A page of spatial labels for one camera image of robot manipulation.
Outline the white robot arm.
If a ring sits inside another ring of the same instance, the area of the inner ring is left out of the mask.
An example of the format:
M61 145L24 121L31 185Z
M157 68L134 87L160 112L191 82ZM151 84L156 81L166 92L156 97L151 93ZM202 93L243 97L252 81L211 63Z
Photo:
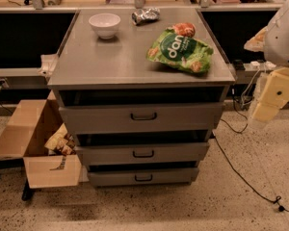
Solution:
M277 66L260 75L250 104L249 124L265 126L289 102L289 0L244 48L263 52L265 60Z

